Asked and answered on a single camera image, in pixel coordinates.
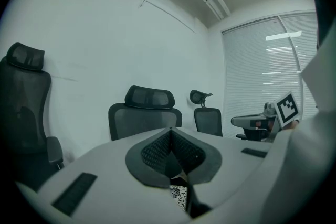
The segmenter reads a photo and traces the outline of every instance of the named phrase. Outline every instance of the chair headrest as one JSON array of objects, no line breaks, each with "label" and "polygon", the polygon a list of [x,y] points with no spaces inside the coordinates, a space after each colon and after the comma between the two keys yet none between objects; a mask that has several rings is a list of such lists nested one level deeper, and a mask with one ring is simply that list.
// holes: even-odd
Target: chair headrest
[{"label": "chair headrest", "polygon": [[30,48],[21,43],[13,44],[6,56],[7,63],[28,70],[42,70],[44,50]]},{"label": "chair headrest", "polygon": [[175,99],[170,91],[132,85],[126,94],[125,104],[142,109],[171,109]]}]

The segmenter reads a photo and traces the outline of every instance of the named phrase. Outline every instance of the white wall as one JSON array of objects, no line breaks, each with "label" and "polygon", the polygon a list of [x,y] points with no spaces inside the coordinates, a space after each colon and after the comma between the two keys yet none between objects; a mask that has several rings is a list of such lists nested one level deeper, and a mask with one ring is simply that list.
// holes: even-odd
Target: white wall
[{"label": "white wall", "polygon": [[108,109],[124,102],[133,84],[170,90],[183,126],[196,129],[197,106],[187,99],[192,89],[210,90],[208,30],[197,18],[191,31],[166,11],[139,3],[13,0],[2,17],[1,57],[15,42],[46,51],[52,86],[45,129],[59,138],[66,164],[111,140]]},{"label": "white wall", "polygon": [[210,62],[210,69],[212,71],[210,85],[214,89],[214,94],[220,97],[220,100],[215,100],[218,104],[216,106],[214,104],[213,106],[221,109],[222,113],[225,109],[223,107],[225,95],[225,72],[223,74],[223,70],[225,71],[225,57],[222,31],[263,17],[314,9],[314,0],[264,0],[257,4],[247,5],[235,10],[230,17],[209,28],[209,57],[212,59]]}]

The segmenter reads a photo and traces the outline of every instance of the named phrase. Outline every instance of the window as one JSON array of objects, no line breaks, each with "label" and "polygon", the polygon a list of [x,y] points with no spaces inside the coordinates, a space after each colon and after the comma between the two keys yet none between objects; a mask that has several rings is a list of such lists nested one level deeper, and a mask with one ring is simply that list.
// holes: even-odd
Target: window
[{"label": "window", "polygon": [[266,102],[292,91],[301,116],[316,112],[315,101],[301,71],[316,53],[314,13],[277,16],[223,33],[226,61],[223,135],[243,129],[231,118],[261,113]]}]

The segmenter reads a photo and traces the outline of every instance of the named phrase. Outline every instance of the patterned fabric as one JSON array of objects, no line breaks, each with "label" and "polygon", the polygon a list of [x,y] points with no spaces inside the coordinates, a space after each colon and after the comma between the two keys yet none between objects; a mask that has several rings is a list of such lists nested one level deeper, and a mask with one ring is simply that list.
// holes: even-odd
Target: patterned fabric
[{"label": "patterned fabric", "polygon": [[170,186],[170,192],[179,207],[185,211],[188,188],[172,185]]}]

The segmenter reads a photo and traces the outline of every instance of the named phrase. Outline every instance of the black mesh chair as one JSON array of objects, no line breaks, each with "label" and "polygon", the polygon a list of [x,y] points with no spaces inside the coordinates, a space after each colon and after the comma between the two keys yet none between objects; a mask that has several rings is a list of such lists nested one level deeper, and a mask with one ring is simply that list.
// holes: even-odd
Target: black mesh chair
[{"label": "black mesh chair", "polygon": [[200,109],[195,109],[196,128],[201,133],[223,136],[222,114],[219,109],[207,108],[205,99],[212,96],[212,93],[204,93],[196,90],[190,92],[190,100],[194,104],[200,104]]},{"label": "black mesh chair", "polygon": [[13,44],[0,62],[0,133],[13,162],[15,180],[37,190],[63,167],[56,137],[46,138],[43,111],[50,75],[44,51]]},{"label": "black mesh chair", "polygon": [[[125,104],[117,103],[109,109],[111,139],[165,127],[181,127],[182,114],[174,109],[175,99],[170,91],[133,85],[125,97]],[[166,176],[172,178],[181,172],[175,156],[170,153]]]}]

